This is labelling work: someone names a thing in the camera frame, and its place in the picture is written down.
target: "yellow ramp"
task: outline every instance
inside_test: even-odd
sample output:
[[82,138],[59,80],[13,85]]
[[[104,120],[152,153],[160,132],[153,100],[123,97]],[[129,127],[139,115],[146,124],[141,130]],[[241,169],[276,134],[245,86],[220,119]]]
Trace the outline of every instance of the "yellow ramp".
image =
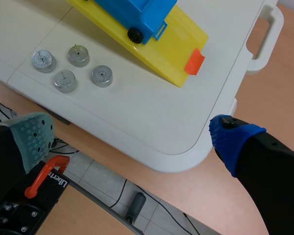
[[84,16],[99,26],[123,47],[169,82],[181,87],[188,74],[184,71],[196,48],[201,51],[208,36],[178,7],[166,17],[168,27],[158,41],[151,38],[146,45],[135,44],[127,30],[93,0],[67,0]]

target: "toy wheel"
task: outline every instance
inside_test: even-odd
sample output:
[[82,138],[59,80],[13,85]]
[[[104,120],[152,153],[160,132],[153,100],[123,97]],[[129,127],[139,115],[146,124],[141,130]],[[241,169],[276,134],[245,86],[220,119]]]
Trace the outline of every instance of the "toy wheel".
[[136,44],[140,44],[142,43],[144,37],[143,37],[143,33],[136,28],[130,28],[127,32],[128,38]]

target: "white table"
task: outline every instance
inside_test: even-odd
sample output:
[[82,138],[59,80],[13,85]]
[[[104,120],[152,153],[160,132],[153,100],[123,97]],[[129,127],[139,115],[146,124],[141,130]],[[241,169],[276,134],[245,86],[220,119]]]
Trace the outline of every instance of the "white table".
[[[179,0],[179,7],[209,36],[197,76],[182,88],[162,80],[64,0],[0,0],[0,80],[139,162],[163,172],[199,164],[211,149],[209,119],[233,114],[235,94],[246,71],[255,73],[269,60],[283,25],[277,0]],[[245,44],[257,20],[271,27],[257,59]],[[84,68],[68,61],[74,44],[91,57]],[[33,52],[50,51],[58,65],[36,71]],[[109,66],[113,84],[91,81],[98,65]],[[71,70],[78,87],[60,93],[53,76]]]

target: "blue toy truck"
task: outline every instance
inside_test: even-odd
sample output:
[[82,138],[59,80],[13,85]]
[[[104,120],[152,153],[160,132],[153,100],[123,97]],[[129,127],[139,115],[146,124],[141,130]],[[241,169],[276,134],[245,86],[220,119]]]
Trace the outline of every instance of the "blue toy truck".
[[158,40],[167,27],[165,18],[177,0],[94,0],[118,21],[136,44]]

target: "table handle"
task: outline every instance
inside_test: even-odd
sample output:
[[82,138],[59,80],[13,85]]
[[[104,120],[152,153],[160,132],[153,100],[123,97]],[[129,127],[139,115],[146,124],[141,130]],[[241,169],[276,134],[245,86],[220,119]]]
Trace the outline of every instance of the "table handle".
[[52,171],[53,168],[59,166],[59,172],[64,173],[65,169],[67,168],[68,164],[70,162],[70,158],[67,156],[57,155],[51,158],[42,168],[42,170],[39,172],[38,176],[36,177],[34,183],[32,186],[29,186],[25,190],[25,196],[29,199],[35,197],[38,192],[39,186],[42,184],[42,182],[46,179],[48,174]]
[[278,40],[284,23],[281,10],[275,5],[276,0],[268,0],[264,3],[259,17],[269,23],[269,29],[260,45],[255,59],[248,65],[246,74],[255,74],[262,70],[268,63],[273,48]]

